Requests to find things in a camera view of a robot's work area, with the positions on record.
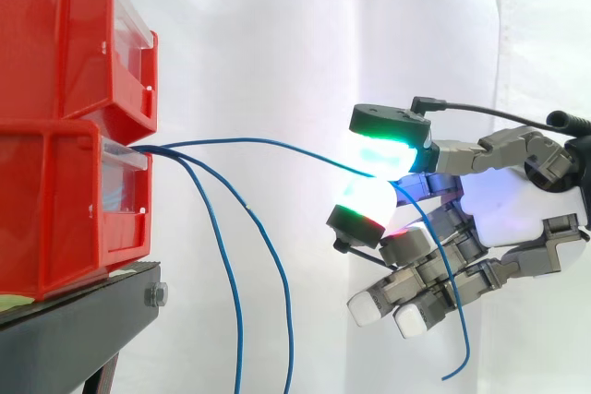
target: green led light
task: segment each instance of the green led light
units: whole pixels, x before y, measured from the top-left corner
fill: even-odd
[[[392,181],[407,175],[415,163],[416,149],[403,142],[355,134],[359,159],[356,167],[381,179]]]
[[[358,177],[344,190],[337,205],[385,227],[396,210],[396,190],[388,182],[371,177]]]

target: black metal stand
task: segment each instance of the black metal stand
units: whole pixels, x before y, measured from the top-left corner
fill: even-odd
[[[119,351],[157,316],[150,303],[158,263],[47,302],[0,313],[2,392],[107,394]]]
[[[84,384],[82,394],[110,394],[119,354],[94,373]]]

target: metal screw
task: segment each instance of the metal screw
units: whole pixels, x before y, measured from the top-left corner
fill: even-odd
[[[150,290],[150,306],[165,306],[168,301],[168,285],[163,281],[153,283]]]

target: red storage bin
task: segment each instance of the red storage bin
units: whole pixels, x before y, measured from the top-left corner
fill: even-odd
[[[0,117],[156,131],[156,35],[128,0],[0,0]]]
[[[0,294],[41,300],[150,252],[151,157],[93,122],[0,120]]]

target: blue wire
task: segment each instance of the blue wire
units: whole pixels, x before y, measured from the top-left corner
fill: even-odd
[[[464,358],[464,361],[462,362],[462,364],[460,364],[460,366],[458,366],[458,368],[455,371],[453,371],[450,374],[448,374],[447,376],[444,376],[441,378],[441,380],[445,381],[445,380],[452,378],[453,376],[458,374],[460,371],[462,371],[465,368],[465,366],[468,364],[468,361],[470,360],[470,340],[468,338],[468,328],[465,324],[464,309],[462,307],[462,300],[460,298],[460,293],[458,291],[458,287],[455,284],[455,278],[453,277],[453,272],[452,272],[452,267],[450,266],[450,261],[448,260],[447,255],[445,254],[445,251],[443,251],[443,246],[441,245],[440,239],[438,238],[437,234],[435,233],[435,230],[433,229],[433,225],[431,225],[431,222],[428,219],[427,214],[425,214],[425,211],[423,211],[423,209],[418,206],[418,204],[416,203],[416,200],[414,200],[411,197],[411,195],[408,194],[408,192],[406,192],[406,190],[404,188],[402,188],[401,186],[399,186],[395,182],[391,182],[391,184],[396,189],[396,191],[399,191],[402,194],[404,194],[404,196],[413,204],[413,206],[416,208],[416,210],[419,212],[419,214],[423,218],[423,222],[425,223],[425,226],[427,227],[429,233],[431,234],[431,237],[433,237],[433,240],[435,241],[438,249],[440,250],[441,258],[443,259],[443,263],[445,264],[445,269],[447,270],[447,275],[449,276],[450,282],[452,283],[453,296],[455,297],[455,301],[456,301],[456,304],[458,307],[460,321],[462,322],[462,332],[464,333],[465,358]]]
[[[225,143],[263,143],[263,144],[267,144],[267,145],[274,145],[276,147],[281,147],[281,148],[285,148],[285,149],[290,149],[295,152],[299,152],[300,154],[304,154],[306,156],[312,157],[312,158],[317,159],[319,161],[324,161],[326,163],[329,163],[332,166],[336,166],[336,167],[346,170],[350,173],[355,173],[355,174],[362,175],[365,177],[372,177],[371,174],[361,172],[359,170],[356,170],[355,168],[351,168],[351,167],[346,166],[342,163],[339,163],[338,161],[333,161],[327,157],[321,156],[319,154],[308,151],[306,149],[301,149],[301,148],[295,147],[293,145],[289,145],[287,143],[283,143],[283,142],[280,142],[277,140],[271,140],[271,139],[267,139],[267,138],[258,138],[258,137],[211,138],[211,139],[204,139],[204,140],[188,140],[188,141],[184,141],[184,142],[169,143],[167,145],[163,145],[163,147],[164,148],[175,148],[175,147],[188,147],[188,146],[194,146],[194,145],[213,145],[213,144],[225,144]],[[448,380],[448,379],[452,378],[453,376],[457,375],[460,371],[462,371],[465,368],[465,366],[467,365],[468,361],[470,360],[470,339],[468,337],[468,328],[465,324],[462,299],[460,297],[458,287],[455,283],[455,278],[453,276],[452,267],[450,266],[450,262],[447,258],[447,255],[445,254],[445,251],[443,250],[443,246],[441,245],[439,238],[437,237],[437,235],[435,233],[435,230],[433,229],[433,226],[431,225],[431,222],[429,221],[429,219],[427,217],[427,214],[425,214],[425,211],[423,211],[423,209],[421,209],[418,206],[418,203],[416,203],[416,200],[414,200],[403,188],[401,188],[395,182],[391,182],[391,184],[397,191],[400,191],[402,194],[404,194],[406,196],[406,198],[408,198],[408,200],[411,202],[411,204],[416,208],[416,210],[421,215],[421,218],[423,219],[425,226],[427,227],[429,233],[431,234],[431,237],[433,237],[433,240],[435,241],[435,243],[440,251],[441,259],[443,260],[443,264],[445,265],[445,269],[447,270],[448,277],[450,279],[450,282],[452,283],[453,296],[455,297],[455,302],[456,302],[456,305],[458,308],[458,314],[460,315],[460,321],[462,322],[462,332],[464,333],[465,358],[464,358],[464,361],[462,362],[462,364],[460,364],[460,366],[455,371],[451,372],[450,374],[448,374],[447,376],[445,376],[441,379],[441,380]]]
[[[169,156],[175,156],[177,158],[181,158],[186,161],[190,161],[191,163],[194,163],[194,164],[198,165],[199,167],[203,168],[205,171],[207,171],[208,173],[213,175],[216,179],[218,179],[220,182],[222,182],[222,184],[226,188],[228,188],[228,190],[232,193],[232,195],[236,198],[236,200],[238,200],[238,202],[240,202],[240,205],[242,205],[242,208],[244,208],[246,210],[246,212],[250,216],[250,219],[252,219],[255,222],[255,224],[257,225],[257,228],[259,228],[260,235],[262,236],[263,240],[265,241],[265,244],[269,248],[269,252],[271,253],[271,256],[273,257],[273,260],[275,262],[275,266],[277,267],[277,270],[279,271],[279,275],[281,276],[281,280],[283,283],[283,293],[285,295],[285,315],[287,318],[287,337],[289,340],[289,363],[287,366],[287,378],[285,380],[285,387],[283,389],[283,394],[288,394],[289,388],[291,387],[291,383],[292,383],[292,376],[294,373],[294,342],[295,341],[294,341],[294,325],[293,325],[293,319],[292,319],[292,299],[291,299],[291,294],[289,292],[289,282],[287,281],[287,275],[285,274],[285,270],[283,269],[281,259],[277,255],[277,251],[273,247],[271,239],[269,238],[269,235],[267,234],[265,227],[262,225],[262,222],[257,217],[257,215],[252,211],[252,209],[250,208],[248,203],[242,198],[242,196],[240,196],[240,194],[238,194],[236,189],[221,174],[217,173],[215,170],[213,170],[210,166],[203,163],[202,161],[198,161],[197,159],[187,156],[185,153],[178,152],[173,149],[157,147],[155,145],[151,145],[151,146],[150,145],[143,145],[141,147],[135,147],[135,149],[140,150],[140,151],[144,151],[144,152],[152,152],[154,154],[162,154],[162,155],[167,154]]]
[[[172,159],[173,161],[177,161],[180,163],[183,168],[185,168],[188,172],[188,175],[191,176],[193,179],[193,183],[197,187],[201,197],[203,198],[203,202],[207,207],[207,212],[210,214],[211,219],[211,226],[213,227],[213,232],[215,233],[215,239],[217,240],[218,247],[220,248],[220,255],[222,256],[223,266],[225,267],[225,272],[228,276],[228,280],[230,282],[230,287],[232,288],[232,297],[234,298],[234,307],[236,311],[236,329],[238,335],[238,343],[237,343],[237,350],[236,350],[236,374],[235,374],[235,381],[234,381],[234,394],[240,394],[240,383],[242,381],[242,355],[244,352],[244,325],[242,323],[242,307],[240,306],[240,297],[238,295],[238,288],[236,286],[236,280],[234,277],[234,272],[232,271],[232,266],[230,265],[230,260],[228,259],[228,255],[225,251],[225,246],[223,245],[222,234],[220,233],[220,227],[218,225],[218,221],[215,217],[215,213],[213,212],[213,206],[211,205],[210,200],[201,185],[201,182],[195,175],[195,172],[191,169],[188,164],[179,159],[178,157],[172,154],[166,154],[163,152],[156,152],[154,154],[158,154],[163,157],[167,157],[168,159]]]

